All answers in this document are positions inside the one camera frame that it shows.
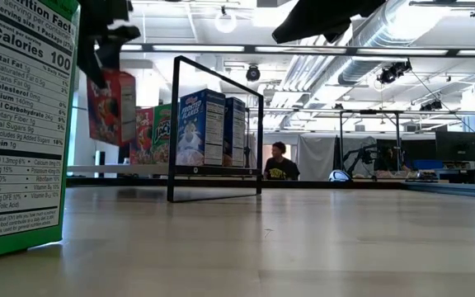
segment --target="ceiling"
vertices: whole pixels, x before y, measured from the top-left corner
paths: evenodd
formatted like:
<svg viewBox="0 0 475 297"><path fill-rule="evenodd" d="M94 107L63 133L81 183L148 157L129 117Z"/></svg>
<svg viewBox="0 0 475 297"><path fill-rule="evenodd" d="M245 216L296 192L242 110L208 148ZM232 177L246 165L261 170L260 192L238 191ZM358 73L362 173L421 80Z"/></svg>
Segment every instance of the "ceiling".
<svg viewBox="0 0 475 297"><path fill-rule="evenodd" d="M216 16L221 13L220 5L226 6L226 11L236 16L236 27L230 33L223 33L215 26ZM277 8L257 8L256 1L226 2L179 2L169 3L163 1L137 1L133 0L134 13L131 23L135 24L143 34L136 43L166 43L166 44L230 44L230 45L275 45L271 37L272 31L280 24L295 0ZM416 47L475 47L475 17L469 16L470 11L452 11L443 17L436 25L421 35L410 46ZM164 79L172 81L172 60L176 54L130 54L123 53L122 59L150 59L154 62ZM191 59L199 59L199 54L188 54ZM215 57L223 67L217 68L231 79L246 84L255 90L262 90L266 84L278 85L288 77L289 70L297 61L297 57L287 55L250 55L250 54L217 54ZM331 95L326 100L315 98L324 103L323 108L331 108L335 102L343 102L345 108L366 109L384 106L385 109L412 108L412 102L421 104L430 100L430 94L440 94L440 99L451 109L459 108L462 92L470 83L475 82L475 59L411 59L413 72L407 73L396 82L381 90L379 83L375 82L375 74L380 71L381 64L372 73L364 76L354 88L347 88L347 92L338 92L341 96ZM261 70L261 81L249 83L245 79L248 64L257 64ZM305 65L306 70L313 66ZM193 69L181 76L184 81L191 85L203 85L199 79L191 79L195 73ZM301 95L311 93L312 96L319 94L324 97L327 91L323 89L323 71L312 88L296 90ZM226 93L239 93L240 90L221 83L221 91ZM279 101L290 103L301 102L298 100L281 99Z"/></svg>

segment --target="cereal box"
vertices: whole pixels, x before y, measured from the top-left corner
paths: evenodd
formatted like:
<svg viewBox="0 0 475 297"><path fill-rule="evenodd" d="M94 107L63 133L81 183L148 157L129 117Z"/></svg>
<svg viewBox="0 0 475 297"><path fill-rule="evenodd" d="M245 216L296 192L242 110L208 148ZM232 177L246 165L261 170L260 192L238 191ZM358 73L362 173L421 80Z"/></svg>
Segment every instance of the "cereal box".
<svg viewBox="0 0 475 297"><path fill-rule="evenodd" d="M129 146L130 164L152 164L153 108L137 110L137 134Z"/></svg>
<svg viewBox="0 0 475 297"><path fill-rule="evenodd" d="M107 88L87 79L89 136L123 146L135 136L135 78L117 70L103 70Z"/></svg>
<svg viewBox="0 0 475 297"><path fill-rule="evenodd" d="M223 165L224 103L209 89L181 98L177 165Z"/></svg>
<svg viewBox="0 0 475 297"><path fill-rule="evenodd" d="M244 167L245 103L229 97L224 107L223 166Z"/></svg>
<svg viewBox="0 0 475 297"><path fill-rule="evenodd" d="M153 108L152 156L155 163L168 163L172 104Z"/></svg>

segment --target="red cereal box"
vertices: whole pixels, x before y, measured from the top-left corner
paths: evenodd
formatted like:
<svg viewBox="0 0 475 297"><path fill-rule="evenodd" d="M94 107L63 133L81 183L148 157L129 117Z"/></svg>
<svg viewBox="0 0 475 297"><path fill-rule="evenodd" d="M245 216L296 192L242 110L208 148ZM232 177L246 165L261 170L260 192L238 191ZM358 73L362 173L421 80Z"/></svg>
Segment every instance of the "red cereal box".
<svg viewBox="0 0 475 297"><path fill-rule="evenodd" d="M118 70L103 70L106 89L87 79L89 136L122 146L135 137L135 78Z"/></svg>
<svg viewBox="0 0 475 297"><path fill-rule="evenodd" d="M153 164L153 108L136 111L137 134L129 146L130 164Z"/></svg>

